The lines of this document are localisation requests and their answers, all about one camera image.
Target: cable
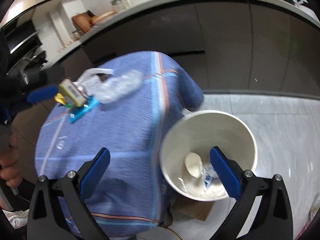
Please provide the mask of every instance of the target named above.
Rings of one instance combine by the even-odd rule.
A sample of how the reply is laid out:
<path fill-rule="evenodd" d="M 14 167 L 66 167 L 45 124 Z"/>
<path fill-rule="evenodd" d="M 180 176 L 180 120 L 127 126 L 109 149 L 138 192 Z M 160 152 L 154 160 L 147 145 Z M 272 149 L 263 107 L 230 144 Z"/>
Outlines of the cable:
<path fill-rule="evenodd" d="M 183 240 L 182 237 L 181 237 L 176 231 L 174 231 L 174 230 L 172 230 L 171 228 L 168 228 L 168 227 L 165 228 L 165 229 L 170 230 L 170 231 L 171 231 L 172 233 L 174 233 L 177 237 L 179 237 L 180 240 Z"/>

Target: metal screw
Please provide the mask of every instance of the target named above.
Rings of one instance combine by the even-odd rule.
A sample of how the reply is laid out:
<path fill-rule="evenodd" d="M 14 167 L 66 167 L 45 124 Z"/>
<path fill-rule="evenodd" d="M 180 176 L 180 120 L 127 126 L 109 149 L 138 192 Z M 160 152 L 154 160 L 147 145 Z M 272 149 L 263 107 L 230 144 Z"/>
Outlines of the metal screw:
<path fill-rule="evenodd" d="M 281 175 L 279 175 L 279 174 L 276 174 L 276 175 L 275 175 L 275 178 L 276 178 L 277 181 L 281 181 L 281 180 L 282 180 L 282 177 L 281 177 Z"/>
<path fill-rule="evenodd" d="M 45 176 L 44 176 L 44 175 L 41 175 L 41 176 L 39 177 L 39 181 L 44 182 L 44 181 L 45 181 Z"/>
<path fill-rule="evenodd" d="M 70 178 L 70 179 L 74 178 L 75 175 L 76 175 L 75 171 L 69 171 L 67 174 L 68 178 Z"/>
<path fill-rule="evenodd" d="M 245 175 L 246 177 L 248 177 L 248 178 L 251 178 L 251 177 L 253 176 L 253 172 L 250 171 L 250 170 L 246 170 L 246 171 L 244 171 L 244 175 Z"/>

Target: person's hand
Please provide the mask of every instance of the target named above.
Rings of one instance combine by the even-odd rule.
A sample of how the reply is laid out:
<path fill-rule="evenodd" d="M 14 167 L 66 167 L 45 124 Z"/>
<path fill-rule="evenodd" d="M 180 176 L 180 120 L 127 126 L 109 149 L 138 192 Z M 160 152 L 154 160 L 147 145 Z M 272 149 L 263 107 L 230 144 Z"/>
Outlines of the person's hand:
<path fill-rule="evenodd" d="M 6 180 L 9 187 L 17 187 L 22 181 L 18 167 L 17 138 L 10 136 L 9 143 L 10 146 L 0 152 L 0 178 Z"/>

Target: blue tablecloth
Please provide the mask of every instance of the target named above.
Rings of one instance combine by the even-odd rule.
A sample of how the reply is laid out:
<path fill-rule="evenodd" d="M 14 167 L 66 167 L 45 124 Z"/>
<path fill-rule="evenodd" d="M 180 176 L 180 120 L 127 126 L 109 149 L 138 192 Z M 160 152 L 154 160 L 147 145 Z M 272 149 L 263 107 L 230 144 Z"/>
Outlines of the blue tablecloth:
<path fill-rule="evenodd" d="M 41 128 L 35 165 L 39 176 L 61 178 L 108 148 L 110 165 L 85 203 L 109 237 L 129 236 L 161 220 L 172 190 L 159 166 L 161 142 L 183 117 L 181 110 L 196 110 L 203 94 L 173 59 L 159 52 L 131 53 L 100 67 L 114 69 L 115 77 L 138 70 L 142 86 L 115 103 L 98 105 L 73 124 L 65 107 L 56 105 Z M 65 202 L 61 205 L 78 232 Z"/>

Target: plastic bag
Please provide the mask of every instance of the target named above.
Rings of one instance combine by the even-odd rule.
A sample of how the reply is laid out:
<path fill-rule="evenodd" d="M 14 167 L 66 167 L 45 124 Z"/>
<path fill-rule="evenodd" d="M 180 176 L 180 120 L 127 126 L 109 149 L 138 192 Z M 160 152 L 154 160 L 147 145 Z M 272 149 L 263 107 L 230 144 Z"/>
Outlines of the plastic bag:
<path fill-rule="evenodd" d="M 130 70 L 121 77 L 109 78 L 101 83 L 99 88 L 95 89 L 94 97 L 100 103 L 112 103 L 137 90 L 141 84 L 142 73 L 137 70 Z"/>

